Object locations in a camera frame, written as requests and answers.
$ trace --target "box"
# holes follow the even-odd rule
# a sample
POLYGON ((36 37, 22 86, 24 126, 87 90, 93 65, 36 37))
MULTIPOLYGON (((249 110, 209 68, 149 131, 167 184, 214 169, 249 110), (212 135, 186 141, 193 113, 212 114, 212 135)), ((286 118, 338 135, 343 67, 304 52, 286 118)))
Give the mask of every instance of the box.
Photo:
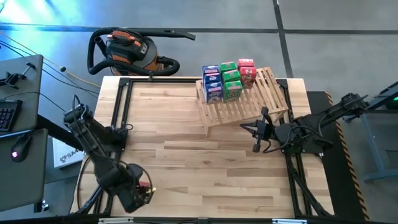
POLYGON ((241 81, 227 82, 224 84, 224 103, 236 101, 241 96, 242 92, 241 81))
POLYGON ((253 59, 239 59, 238 60, 238 69, 241 67, 255 67, 253 59))
POLYGON ((219 73, 210 73, 203 75, 203 86, 214 82, 221 82, 221 75, 219 73))
POLYGON ((220 72, 227 72, 234 69, 238 69, 235 62, 223 62, 220 64, 220 72))
POLYGON ((252 88, 257 76, 256 68, 241 67, 239 72, 241 74, 241 83, 243 88, 252 88))
POLYGON ((218 103, 223 99, 223 85, 221 82, 206 84, 203 91, 206 103, 218 103))
POLYGON ((241 75, 239 74, 238 69, 231 70, 228 72, 223 72, 223 83, 238 81, 241 79, 241 75))
POLYGON ((201 68, 202 74, 219 73, 218 65, 206 65, 201 68))

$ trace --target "wooden table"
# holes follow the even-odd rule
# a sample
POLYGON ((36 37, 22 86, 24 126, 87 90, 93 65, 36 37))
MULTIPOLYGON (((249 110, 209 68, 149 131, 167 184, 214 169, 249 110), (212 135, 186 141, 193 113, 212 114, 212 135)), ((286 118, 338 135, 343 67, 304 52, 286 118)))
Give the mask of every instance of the wooden table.
MULTIPOLYGON (((111 123, 119 78, 103 80, 95 119, 104 126, 111 123)), ((288 79, 288 84, 294 116, 309 114, 304 81, 288 79)), ((127 120, 134 129, 121 159, 143 166, 157 191, 149 205, 132 214, 125 213, 115 197, 112 216, 293 217, 284 156, 251 152, 253 138, 236 124, 214 128, 207 139, 196 100, 194 83, 134 84, 127 120)), ((302 157, 309 189, 333 213, 321 161, 310 154, 302 157)), ((82 204, 96 186, 90 162, 81 180, 82 204)), ((298 194, 302 204, 301 190, 298 194)))

